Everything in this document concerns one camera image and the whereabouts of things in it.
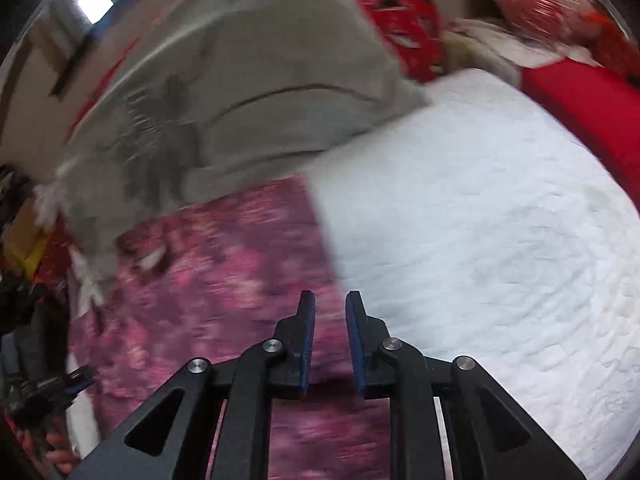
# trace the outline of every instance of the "human hand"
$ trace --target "human hand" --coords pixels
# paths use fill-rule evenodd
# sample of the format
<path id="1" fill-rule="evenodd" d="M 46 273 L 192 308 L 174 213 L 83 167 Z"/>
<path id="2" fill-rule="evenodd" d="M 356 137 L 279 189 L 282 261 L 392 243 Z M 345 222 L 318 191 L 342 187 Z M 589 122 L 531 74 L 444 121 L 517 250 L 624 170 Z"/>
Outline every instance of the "human hand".
<path id="1" fill-rule="evenodd" d="M 47 433 L 46 439 L 51 447 L 54 448 L 52 451 L 47 451 L 44 455 L 44 459 L 53 464 L 58 470 L 64 474 L 69 474 L 73 471 L 73 469 L 80 462 L 80 457 L 74 455 L 71 449 L 71 443 L 68 438 L 63 436 L 65 433 L 64 422 L 59 418 L 53 419 L 53 425 L 57 429 L 56 432 Z M 47 478 L 49 475 L 47 474 L 47 469 L 44 467 L 42 462 L 39 460 L 39 453 L 36 452 L 36 445 L 33 439 L 33 435 L 31 431 L 25 430 L 22 438 L 22 448 L 29 455 L 31 461 L 36 466 L 36 469 L 39 471 L 44 478 Z"/>

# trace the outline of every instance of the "white textured blanket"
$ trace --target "white textured blanket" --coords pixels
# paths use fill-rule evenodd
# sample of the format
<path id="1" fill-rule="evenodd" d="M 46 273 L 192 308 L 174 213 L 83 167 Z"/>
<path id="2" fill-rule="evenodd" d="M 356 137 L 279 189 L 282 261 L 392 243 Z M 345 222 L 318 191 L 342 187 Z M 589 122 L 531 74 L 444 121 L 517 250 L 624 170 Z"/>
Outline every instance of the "white textured blanket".
<path id="1" fill-rule="evenodd" d="M 306 168 L 367 313 L 426 355 L 474 356 L 590 480 L 640 428 L 640 221 L 559 123 L 495 77 Z"/>

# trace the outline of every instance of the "yellow object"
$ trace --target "yellow object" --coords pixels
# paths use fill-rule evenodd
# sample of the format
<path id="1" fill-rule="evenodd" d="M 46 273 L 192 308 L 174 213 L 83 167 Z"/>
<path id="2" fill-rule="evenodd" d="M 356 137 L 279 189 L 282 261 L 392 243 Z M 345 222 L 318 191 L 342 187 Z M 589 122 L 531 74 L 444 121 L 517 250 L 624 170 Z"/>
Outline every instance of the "yellow object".
<path id="1" fill-rule="evenodd" d="M 27 256 L 23 261 L 20 262 L 22 268 L 24 269 L 24 273 L 27 278 L 30 280 L 33 279 L 38 267 L 40 266 L 40 262 L 42 261 L 42 257 L 44 256 L 44 251 L 47 249 L 47 243 L 49 243 L 49 239 L 51 238 L 51 233 L 41 232 L 40 237 L 36 240 L 33 249 L 29 256 Z"/>
<path id="2" fill-rule="evenodd" d="M 16 276 L 25 274 L 30 280 L 40 266 L 51 233 L 35 224 L 33 200 L 27 200 L 4 234 L 2 252 L 8 269 Z"/>

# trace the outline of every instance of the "gray cloth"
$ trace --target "gray cloth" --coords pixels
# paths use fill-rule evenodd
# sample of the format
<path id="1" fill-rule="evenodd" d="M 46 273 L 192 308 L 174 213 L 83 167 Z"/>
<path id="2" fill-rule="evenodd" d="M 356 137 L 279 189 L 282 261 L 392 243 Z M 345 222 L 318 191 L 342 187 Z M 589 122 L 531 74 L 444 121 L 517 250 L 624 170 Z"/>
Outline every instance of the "gray cloth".
<path id="1" fill-rule="evenodd" d="M 58 170 L 98 279 L 138 222 L 291 173 L 426 104 L 352 0 L 183 0 L 118 78 Z"/>
<path id="2" fill-rule="evenodd" d="M 9 377 L 20 373 L 20 357 L 15 343 L 15 334 L 9 332 L 0 338 L 0 402 L 6 401 Z"/>

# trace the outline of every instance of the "pink blanket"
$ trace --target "pink blanket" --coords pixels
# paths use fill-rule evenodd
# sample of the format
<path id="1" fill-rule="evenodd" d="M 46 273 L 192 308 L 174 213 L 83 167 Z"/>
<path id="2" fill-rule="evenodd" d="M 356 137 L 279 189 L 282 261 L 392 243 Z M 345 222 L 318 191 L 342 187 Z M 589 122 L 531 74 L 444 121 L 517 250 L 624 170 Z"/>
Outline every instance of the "pink blanket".
<path id="1" fill-rule="evenodd" d="M 137 270 L 135 258 L 162 243 L 168 268 Z M 102 436 L 190 358 L 225 361 L 270 337 L 309 289 L 314 385 L 306 401 L 274 406 L 270 477 L 388 476 L 388 408 L 357 399 L 351 386 L 345 291 L 335 286 L 302 179 L 145 222 L 120 247 L 128 256 L 108 304 L 70 331 L 79 364 L 97 369 L 90 395 Z"/>

